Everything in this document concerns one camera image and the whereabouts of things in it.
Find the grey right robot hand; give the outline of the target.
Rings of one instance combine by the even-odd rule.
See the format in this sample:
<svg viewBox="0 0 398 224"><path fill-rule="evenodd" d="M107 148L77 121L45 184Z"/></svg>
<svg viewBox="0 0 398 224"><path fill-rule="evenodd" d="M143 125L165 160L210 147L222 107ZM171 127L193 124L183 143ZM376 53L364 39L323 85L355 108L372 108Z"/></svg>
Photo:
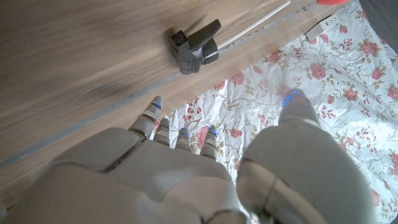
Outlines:
<svg viewBox="0 0 398 224"><path fill-rule="evenodd" d="M156 97L129 129L106 129L56 157L2 223L374 223L363 173L322 130L302 90L276 126L250 143L233 179L216 158L216 129L199 154L155 119Z"/></svg>

